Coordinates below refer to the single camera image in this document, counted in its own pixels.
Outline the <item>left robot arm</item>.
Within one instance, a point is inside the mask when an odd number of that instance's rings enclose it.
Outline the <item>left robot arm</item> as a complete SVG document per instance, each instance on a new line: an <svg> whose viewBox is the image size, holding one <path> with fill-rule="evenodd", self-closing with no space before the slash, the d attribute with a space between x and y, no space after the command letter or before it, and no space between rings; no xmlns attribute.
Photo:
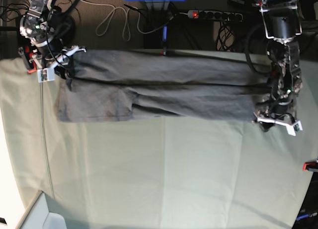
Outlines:
<svg viewBox="0 0 318 229"><path fill-rule="evenodd" d="M244 47L247 64L255 72L248 46L253 33L260 28L264 30L268 40L266 55L270 60L270 71L265 75L271 90L261 102L256 103L254 122L265 132L275 125L285 127L291 136L303 129L296 110L296 100L303 86L300 47L296 40L302 34L298 2L255 0L262 23L248 32Z"/></svg>

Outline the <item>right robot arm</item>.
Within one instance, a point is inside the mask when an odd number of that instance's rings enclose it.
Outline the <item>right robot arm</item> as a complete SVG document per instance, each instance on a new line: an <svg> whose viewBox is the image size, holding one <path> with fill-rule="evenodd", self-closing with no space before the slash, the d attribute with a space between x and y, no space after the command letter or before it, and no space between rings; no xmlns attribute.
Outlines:
<svg viewBox="0 0 318 229"><path fill-rule="evenodd" d="M18 53L28 73L37 73L39 83L75 76L73 55L86 51L72 44L76 23L71 12L79 1L62 11L57 0L29 0L28 10L16 21Z"/></svg>

